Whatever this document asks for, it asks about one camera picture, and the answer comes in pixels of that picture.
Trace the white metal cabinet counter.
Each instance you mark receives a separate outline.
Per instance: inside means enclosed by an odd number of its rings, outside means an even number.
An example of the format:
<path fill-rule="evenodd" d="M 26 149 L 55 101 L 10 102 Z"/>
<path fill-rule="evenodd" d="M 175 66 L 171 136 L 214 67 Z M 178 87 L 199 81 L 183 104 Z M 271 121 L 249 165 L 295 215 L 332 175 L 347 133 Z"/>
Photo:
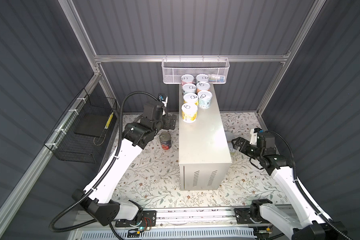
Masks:
<path fill-rule="evenodd" d="M 232 164 L 214 86 L 211 92 L 211 107 L 198 110 L 193 123 L 184 122 L 182 110 L 179 110 L 182 191 L 217 190 Z"/>

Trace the orange labelled can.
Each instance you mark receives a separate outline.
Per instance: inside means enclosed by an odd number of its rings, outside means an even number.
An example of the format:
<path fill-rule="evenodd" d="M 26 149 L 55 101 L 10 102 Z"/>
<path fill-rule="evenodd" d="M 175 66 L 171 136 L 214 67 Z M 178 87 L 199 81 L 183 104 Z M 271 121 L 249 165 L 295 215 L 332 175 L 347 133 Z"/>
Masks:
<path fill-rule="evenodd" d="M 208 82 L 199 82 L 196 84 L 197 87 L 197 93 L 200 91 L 209 91 L 211 88 L 211 85 Z"/>

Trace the small can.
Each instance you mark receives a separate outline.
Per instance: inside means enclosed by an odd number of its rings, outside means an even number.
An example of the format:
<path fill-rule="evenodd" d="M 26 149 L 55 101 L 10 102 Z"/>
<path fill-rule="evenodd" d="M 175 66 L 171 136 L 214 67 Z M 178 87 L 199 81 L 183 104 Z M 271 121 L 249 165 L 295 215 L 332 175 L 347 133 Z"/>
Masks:
<path fill-rule="evenodd" d="M 187 93 L 183 96 L 184 104 L 199 104 L 199 97 L 194 93 Z"/>

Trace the light blue labelled can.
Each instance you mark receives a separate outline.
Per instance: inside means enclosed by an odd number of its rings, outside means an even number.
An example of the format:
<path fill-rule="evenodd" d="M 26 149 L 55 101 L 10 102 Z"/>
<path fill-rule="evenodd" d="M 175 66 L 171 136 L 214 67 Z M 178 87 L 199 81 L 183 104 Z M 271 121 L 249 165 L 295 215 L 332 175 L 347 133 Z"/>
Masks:
<path fill-rule="evenodd" d="M 195 94 L 197 91 L 197 87 L 194 84 L 184 84 L 182 86 L 182 90 L 183 90 L 183 95 L 188 94 L 188 93 Z"/>

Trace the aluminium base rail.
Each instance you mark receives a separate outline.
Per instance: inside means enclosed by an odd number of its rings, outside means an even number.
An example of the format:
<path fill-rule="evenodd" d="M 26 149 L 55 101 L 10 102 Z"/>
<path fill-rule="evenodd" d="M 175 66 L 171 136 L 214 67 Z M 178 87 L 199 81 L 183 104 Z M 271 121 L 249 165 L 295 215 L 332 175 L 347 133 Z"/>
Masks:
<path fill-rule="evenodd" d="M 155 209 L 155 229 L 201 228 L 201 227 L 252 227 L 247 219 L 238 224 L 240 216 L 249 217 L 249 206 L 201 207 L 201 208 L 163 208 Z"/>

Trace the dark bare-lid tin can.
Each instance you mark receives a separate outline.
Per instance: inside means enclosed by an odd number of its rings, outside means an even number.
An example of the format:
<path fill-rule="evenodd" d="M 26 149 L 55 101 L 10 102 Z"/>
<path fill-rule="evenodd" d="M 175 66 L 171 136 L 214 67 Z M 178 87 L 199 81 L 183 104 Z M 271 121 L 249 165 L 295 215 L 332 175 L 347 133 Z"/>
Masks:
<path fill-rule="evenodd" d="M 162 149 L 169 150 L 172 147 L 172 138 L 170 133 L 167 132 L 161 133 L 159 138 Z"/>

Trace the teal labelled can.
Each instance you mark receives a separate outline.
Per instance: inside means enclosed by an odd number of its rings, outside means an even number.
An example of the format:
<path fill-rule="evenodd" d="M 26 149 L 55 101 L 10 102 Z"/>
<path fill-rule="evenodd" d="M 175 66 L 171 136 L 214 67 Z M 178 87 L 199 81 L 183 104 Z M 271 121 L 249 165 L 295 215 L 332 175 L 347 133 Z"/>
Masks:
<path fill-rule="evenodd" d="M 206 74 L 199 74 L 196 76 L 197 83 L 208 83 L 209 82 L 209 75 Z"/>

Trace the yellow labelled can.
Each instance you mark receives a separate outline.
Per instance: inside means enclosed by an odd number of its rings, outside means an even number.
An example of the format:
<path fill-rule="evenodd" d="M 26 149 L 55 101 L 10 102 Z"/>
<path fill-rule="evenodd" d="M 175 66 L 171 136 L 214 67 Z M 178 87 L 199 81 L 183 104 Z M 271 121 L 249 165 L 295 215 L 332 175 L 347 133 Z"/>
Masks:
<path fill-rule="evenodd" d="M 197 119 L 198 106 L 195 104 L 185 103 L 181 107 L 182 119 L 185 123 L 193 123 Z"/>

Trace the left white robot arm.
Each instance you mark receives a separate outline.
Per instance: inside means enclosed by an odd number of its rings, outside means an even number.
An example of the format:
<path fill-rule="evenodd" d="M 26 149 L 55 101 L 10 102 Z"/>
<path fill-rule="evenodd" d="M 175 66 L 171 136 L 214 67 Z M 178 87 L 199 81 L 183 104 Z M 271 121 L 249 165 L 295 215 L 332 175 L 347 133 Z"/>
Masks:
<path fill-rule="evenodd" d="M 144 104 L 144 112 L 133 122 L 123 125 L 124 105 L 134 95 L 146 95 L 152 98 Z M 114 190 L 135 158 L 151 142 L 160 130 L 173 130 L 176 126 L 175 115 L 167 110 L 168 96 L 159 94 L 154 97 L 145 92 L 131 92 L 122 101 L 119 117 L 119 138 L 117 148 L 103 165 L 96 177 L 83 189 L 73 194 L 75 202 L 57 214 L 49 224 L 49 230 L 54 233 L 73 231 L 84 226 L 100 223 L 102 226 L 114 228 L 113 221 L 125 221 L 132 226 L 138 226 L 144 218 L 144 209 L 135 201 L 113 201 Z M 56 223 L 64 215 L 81 206 L 92 219 L 69 227 L 56 227 Z"/>

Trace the yellow can far right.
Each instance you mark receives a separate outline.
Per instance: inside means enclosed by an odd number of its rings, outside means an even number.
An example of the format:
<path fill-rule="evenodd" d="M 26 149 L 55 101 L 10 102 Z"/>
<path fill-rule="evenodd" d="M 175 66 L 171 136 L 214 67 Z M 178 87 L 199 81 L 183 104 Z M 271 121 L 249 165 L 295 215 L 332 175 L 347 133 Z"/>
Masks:
<path fill-rule="evenodd" d="M 226 131 L 225 132 L 226 139 L 228 143 L 231 143 L 233 139 L 235 139 L 235 136 L 233 133 Z"/>

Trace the yellow marker in basket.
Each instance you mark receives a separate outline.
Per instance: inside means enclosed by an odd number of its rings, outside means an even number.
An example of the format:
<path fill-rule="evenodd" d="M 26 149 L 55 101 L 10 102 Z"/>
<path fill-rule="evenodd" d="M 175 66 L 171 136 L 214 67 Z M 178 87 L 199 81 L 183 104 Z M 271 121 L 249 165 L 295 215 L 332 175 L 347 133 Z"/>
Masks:
<path fill-rule="evenodd" d="M 107 130 L 112 122 L 112 119 L 113 119 L 113 116 L 114 116 L 114 112 L 111 112 L 111 114 L 109 115 L 108 119 L 107 119 L 107 122 L 105 124 L 105 130 Z"/>

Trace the green labelled can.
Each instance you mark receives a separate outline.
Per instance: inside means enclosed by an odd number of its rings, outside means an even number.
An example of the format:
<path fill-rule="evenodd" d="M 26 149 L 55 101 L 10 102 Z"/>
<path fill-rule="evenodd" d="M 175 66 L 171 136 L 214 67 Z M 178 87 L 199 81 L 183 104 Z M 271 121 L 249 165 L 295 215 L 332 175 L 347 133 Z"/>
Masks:
<path fill-rule="evenodd" d="M 229 147 L 230 154 L 233 155 L 236 150 L 234 149 L 232 142 L 228 143 L 228 147 Z"/>

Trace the pink labelled can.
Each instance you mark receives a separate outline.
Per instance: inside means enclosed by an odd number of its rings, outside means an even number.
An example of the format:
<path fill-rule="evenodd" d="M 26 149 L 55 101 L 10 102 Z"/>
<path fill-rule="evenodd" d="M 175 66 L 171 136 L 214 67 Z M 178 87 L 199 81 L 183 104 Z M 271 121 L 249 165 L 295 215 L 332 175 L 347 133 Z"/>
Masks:
<path fill-rule="evenodd" d="M 194 83 L 194 76 L 193 75 L 182 75 L 181 76 L 181 85 L 184 86 L 185 84 L 193 84 Z"/>

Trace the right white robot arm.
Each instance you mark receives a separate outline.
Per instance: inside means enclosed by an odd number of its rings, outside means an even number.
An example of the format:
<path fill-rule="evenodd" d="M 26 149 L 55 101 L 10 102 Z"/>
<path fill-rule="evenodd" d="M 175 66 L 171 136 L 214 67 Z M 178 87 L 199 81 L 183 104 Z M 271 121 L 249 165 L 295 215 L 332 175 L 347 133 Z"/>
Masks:
<path fill-rule="evenodd" d="M 246 218 L 255 224 L 269 222 L 290 240 L 349 240 L 348 231 L 341 222 L 335 222 L 314 200 L 296 173 L 293 153 L 279 155 L 275 137 L 280 134 L 251 130 L 251 140 L 242 137 L 231 141 L 232 147 L 258 161 L 258 170 L 265 170 L 281 187 L 298 219 L 281 211 L 268 199 L 253 200 Z"/>

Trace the white lidded can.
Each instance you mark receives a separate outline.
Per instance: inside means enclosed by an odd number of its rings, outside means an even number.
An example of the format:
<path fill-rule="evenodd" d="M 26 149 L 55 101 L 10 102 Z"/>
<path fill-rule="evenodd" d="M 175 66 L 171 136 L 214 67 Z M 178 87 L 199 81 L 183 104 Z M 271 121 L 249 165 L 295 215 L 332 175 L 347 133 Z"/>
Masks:
<path fill-rule="evenodd" d="M 210 91 L 198 92 L 198 106 L 200 109 L 208 109 L 211 106 L 213 94 Z"/>

